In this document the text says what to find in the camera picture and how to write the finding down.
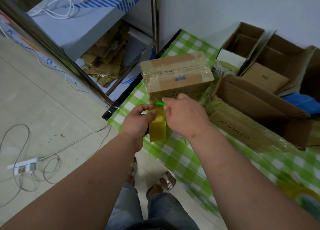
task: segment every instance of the white wall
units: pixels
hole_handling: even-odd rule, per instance
[[[220,47],[244,21],[278,34],[299,46],[320,47],[319,0],[161,0],[160,40],[164,45],[182,28]],[[129,17],[152,33],[150,0],[142,0]]]

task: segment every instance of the foot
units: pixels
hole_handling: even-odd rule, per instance
[[[172,187],[174,187],[177,180],[170,174],[170,172],[166,172],[166,175],[167,175],[169,181],[172,183]],[[160,182],[167,190],[169,190],[168,184],[163,178],[160,179]],[[155,184],[149,190],[148,196],[151,196],[151,195],[157,194],[157,193],[161,193],[161,192],[162,192],[162,188],[159,185]]]
[[[136,157],[134,157],[133,163],[136,163],[136,162],[137,162],[137,159],[136,159]],[[133,176],[130,175],[133,171],[134,171],[134,168],[130,167],[130,171],[129,171],[125,181],[134,187],[134,178],[133,178]]]

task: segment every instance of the white tiled floor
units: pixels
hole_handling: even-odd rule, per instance
[[[104,105],[71,88],[65,82],[63,74],[40,65],[33,52],[2,36],[0,71],[1,137],[7,129],[18,123],[26,124],[31,131],[28,148],[19,161],[54,153],[106,125],[106,121],[101,118],[106,111]],[[87,160],[97,150],[107,132],[108,129],[105,129],[92,134],[59,153],[62,166],[51,181],[58,182]],[[117,133],[112,128],[103,145]],[[10,200],[18,191],[13,179],[2,181],[12,176],[12,171],[6,170],[6,166],[15,162],[26,138],[26,129],[15,127],[3,142],[0,155],[0,205]],[[138,175],[135,185],[143,216],[146,218],[146,191],[163,175],[166,168],[145,151],[138,152],[136,157]],[[25,186],[28,189],[34,188],[32,181],[28,180],[25,181]],[[0,208],[0,225],[51,186],[41,182],[34,192],[20,192],[11,203]],[[178,183],[172,193],[201,230],[226,229],[223,220],[199,207],[181,184]]]

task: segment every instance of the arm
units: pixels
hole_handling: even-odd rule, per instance
[[[198,156],[228,229],[320,229],[211,126],[204,108],[185,94],[163,98],[168,126]]]
[[[135,107],[119,134],[89,160],[23,208],[5,229],[104,229],[125,182],[134,154],[142,148],[150,104]]]

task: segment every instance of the blue jeans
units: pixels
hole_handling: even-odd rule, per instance
[[[148,219],[163,220],[179,230],[199,230],[180,202],[170,193],[158,193],[150,196]],[[105,230],[121,230],[139,222],[144,222],[144,220],[138,192],[131,184],[125,182]]]

